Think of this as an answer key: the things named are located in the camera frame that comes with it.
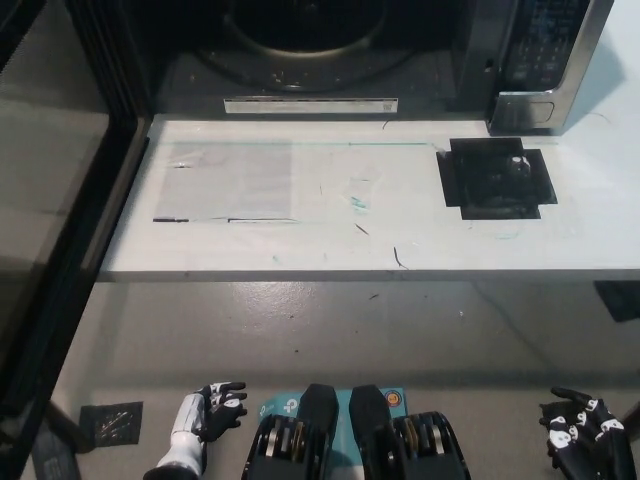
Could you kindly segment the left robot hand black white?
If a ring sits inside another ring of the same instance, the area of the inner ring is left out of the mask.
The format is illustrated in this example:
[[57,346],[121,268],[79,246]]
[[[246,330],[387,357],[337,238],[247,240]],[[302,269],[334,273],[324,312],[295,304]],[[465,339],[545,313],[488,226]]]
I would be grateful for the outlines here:
[[202,441],[214,442],[227,430],[241,425],[241,418],[247,415],[243,404],[248,397],[245,388],[244,382],[219,382],[198,390],[204,398],[204,417],[197,430]]

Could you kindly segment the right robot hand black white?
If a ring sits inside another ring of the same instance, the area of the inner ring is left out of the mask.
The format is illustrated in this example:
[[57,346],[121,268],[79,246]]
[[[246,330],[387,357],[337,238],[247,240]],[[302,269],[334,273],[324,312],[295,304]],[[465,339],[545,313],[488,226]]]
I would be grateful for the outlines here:
[[557,402],[542,404],[552,467],[567,479],[635,479],[636,467],[623,423],[600,398],[553,387]]

